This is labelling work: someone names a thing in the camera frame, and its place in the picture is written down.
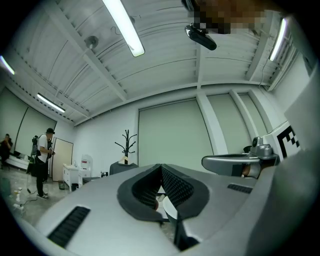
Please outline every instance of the white ceiling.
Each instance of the white ceiling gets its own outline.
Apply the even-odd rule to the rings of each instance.
[[[7,73],[7,86],[27,92],[33,101],[41,93],[66,109],[60,118],[78,124],[113,106],[165,91],[262,82],[280,15],[256,24],[263,28],[257,35],[248,29],[212,34],[218,47],[208,51],[185,34],[191,20],[180,0],[122,2],[135,18],[144,55],[132,56],[102,0],[50,0],[26,18],[3,54],[16,71]],[[93,51],[84,43],[89,36],[99,39]],[[270,83],[277,67],[276,62],[264,67],[263,84]]]

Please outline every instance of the concrete floor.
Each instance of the concrete floor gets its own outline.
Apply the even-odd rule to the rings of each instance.
[[[27,191],[27,177],[28,177],[28,188],[31,193]],[[36,177],[32,177],[30,174],[26,174],[25,171],[10,167],[4,167],[0,169],[0,190],[3,198],[7,202],[8,207],[11,209],[12,214],[22,216],[24,220],[29,222],[32,226],[35,226],[38,219],[55,203],[67,196],[70,191],[67,184],[65,184],[65,190],[59,189],[59,184],[56,181],[52,181],[51,178],[48,178],[47,183],[43,185],[43,191],[48,193],[49,199],[44,200],[37,198],[37,186],[36,186]],[[20,202],[16,201],[17,196],[14,191],[18,191],[19,188],[22,188],[20,192]],[[18,209],[14,208],[14,204],[24,204],[27,200],[36,200],[29,201],[24,205],[24,209],[21,212]],[[164,222],[160,226],[164,235],[170,240],[174,241],[175,228],[170,222]]]

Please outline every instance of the man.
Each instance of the man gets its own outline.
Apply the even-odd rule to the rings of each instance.
[[[11,142],[10,135],[6,134],[5,138],[0,142],[0,168],[2,168],[2,166],[6,163],[6,160],[9,158],[12,145],[13,143]]]
[[[48,128],[45,134],[42,134],[38,139],[37,150],[38,155],[35,157],[36,169],[36,188],[38,190],[37,196],[42,199],[48,199],[48,194],[44,193],[43,181],[48,176],[48,158],[49,155],[54,155],[53,150],[48,149],[48,141],[50,141],[55,134],[54,129]]]

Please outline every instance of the large white panel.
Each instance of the large white panel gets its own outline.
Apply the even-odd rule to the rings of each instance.
[[[249,114],[253,120],[253,123],[256,127],[259,136],[264,136],[267,134],[267,129],[264,124],[264,121],[261,118],[259,111],[257,110],[256,105],[252,101],[249,95],[239,95],[244,105],[249,111]]]
[[[208,97],[220,123],[229,154],[243,153],[251,145],[245,121],[229,94]]]
[[[12,143],[16,143],[18,130],[27,108],[28,105],[8,89],[5,88],[2,91],[0,94],[0,140],[9,134]],[[11,152],[14,151],[14,147],[15,145],[11,147]]]
[[[138,138],[139,166],[165,163],[207,172],[201,160],[213,151],[196,100],[140,111]]]
[[[29,107],[22,120],[19,134],[16,139],[15,151],[30,156],[32,138],[44,134],[48,128],[55,128],[56,121],[46,117]]]

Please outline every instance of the camera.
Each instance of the camera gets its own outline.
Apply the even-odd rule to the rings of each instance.
[[[196,43],[204,46],[205,48],[209,49],[210,51],[213,51],[217,48],[217,44],[215,41],[208,36],[205,32],[202,30],[196,28],[194,25],[190,24],[185,26],[184,28],[187,36],[195,41]]]

